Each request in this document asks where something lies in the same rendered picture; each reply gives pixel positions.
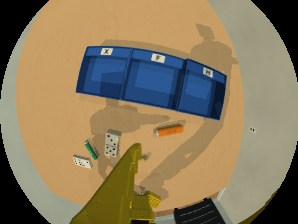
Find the orange battery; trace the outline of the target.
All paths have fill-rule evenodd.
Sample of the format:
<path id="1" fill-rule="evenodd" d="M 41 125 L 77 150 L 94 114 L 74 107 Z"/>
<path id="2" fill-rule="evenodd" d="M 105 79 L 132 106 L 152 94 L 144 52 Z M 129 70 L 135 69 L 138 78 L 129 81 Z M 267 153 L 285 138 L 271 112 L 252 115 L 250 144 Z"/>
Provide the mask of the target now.
<path id="1" fill-rule="evenodd" d="M 183 132 L 183 125 L 176 125 L 176 126 L 170 126 L 165 128 L 156 129 L 155 134 L 157 137 L 176 134 Z"/>

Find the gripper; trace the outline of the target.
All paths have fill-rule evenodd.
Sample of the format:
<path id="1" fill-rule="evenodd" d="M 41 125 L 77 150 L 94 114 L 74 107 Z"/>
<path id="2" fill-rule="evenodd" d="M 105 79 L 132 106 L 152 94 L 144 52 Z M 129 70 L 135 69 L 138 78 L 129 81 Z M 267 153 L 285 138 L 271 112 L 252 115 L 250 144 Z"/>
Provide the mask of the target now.
<path id="1" fill-rule="evenodd" d="M 138 161 L 141 161 L 141 143 L 134 143 L 69 224 L 130 224 L 130 202 L 133 202 L 134 197 Z M 261 209 L 238 224 L 250 224 L 265 209 L 278 189 Z"/>

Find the white domino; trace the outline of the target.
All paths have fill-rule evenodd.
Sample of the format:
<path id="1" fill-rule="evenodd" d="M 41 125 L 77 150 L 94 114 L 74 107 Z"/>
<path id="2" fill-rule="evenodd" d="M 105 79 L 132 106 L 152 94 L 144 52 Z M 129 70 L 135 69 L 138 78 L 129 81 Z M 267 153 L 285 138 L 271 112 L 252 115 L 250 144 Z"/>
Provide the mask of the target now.
<path id="1" fill-rule="evenodd" d="M 106 132 L 105 138 L 105 155 L 115 157 L 117 156 L 119 134 Z"/>
<path id="2" fill-rule="evenodd" d="M 79 165 L 79 166 L 90 168 L 90 169 L 92 168 L 90 159 L 78 157 L 75 155 L 73 156 L 73 159 L 74 159 L 75 165 Z"/>

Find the green battery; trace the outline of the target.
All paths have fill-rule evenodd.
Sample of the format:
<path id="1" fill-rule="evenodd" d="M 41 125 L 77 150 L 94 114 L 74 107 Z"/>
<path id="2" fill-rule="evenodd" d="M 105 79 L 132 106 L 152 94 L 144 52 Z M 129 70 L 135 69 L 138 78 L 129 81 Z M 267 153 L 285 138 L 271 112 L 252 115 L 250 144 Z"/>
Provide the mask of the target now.
<path id="1" fill-rule="evenodd" d="M 88 141 L 84 142 L 85 146 L 87 147 L 88 151 L 90 152 L 91 156 L 93 157 L 94 160 L 98 159 L 97 155 L 93 151 L 92 147 L 90 146 Z"/>

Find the blue bin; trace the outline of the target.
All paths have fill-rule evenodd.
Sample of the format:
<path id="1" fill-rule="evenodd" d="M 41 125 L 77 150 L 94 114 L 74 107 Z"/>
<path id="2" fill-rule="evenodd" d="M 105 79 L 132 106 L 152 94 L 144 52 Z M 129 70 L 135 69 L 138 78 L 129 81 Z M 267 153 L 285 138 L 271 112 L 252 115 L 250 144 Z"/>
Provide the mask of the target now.
<path id="1" fill-rule="evenodd" d="M 220 121 L 226 81 L 227 75 L 189 58 L 132 47 L 87 46 L 75 93 Z"/>

